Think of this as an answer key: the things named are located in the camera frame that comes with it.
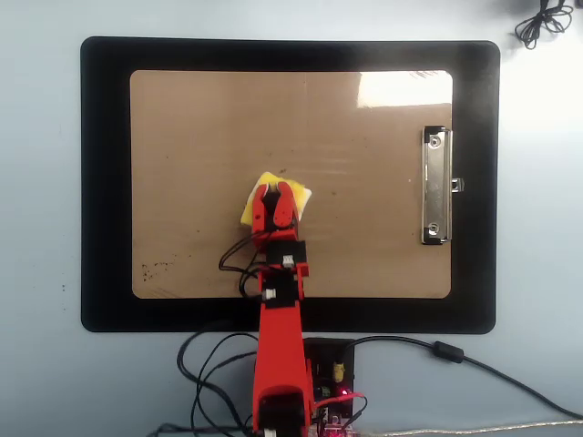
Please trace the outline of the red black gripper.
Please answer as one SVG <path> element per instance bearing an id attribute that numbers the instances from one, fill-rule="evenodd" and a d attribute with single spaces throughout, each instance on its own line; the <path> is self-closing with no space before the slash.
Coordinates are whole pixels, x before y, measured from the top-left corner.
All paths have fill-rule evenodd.
<path id="1" fill-rule="evenodd" d="M 299 240 L 299 216 L 292 187 L 281 181 L 277 189 L 280 196 L 274 209 L 270 185 L 256 188 L 251 202 L 251 239 L 257 253 L 265 256 L 266 264 L 294 267 L 307 262 L 306 243 Z"/>

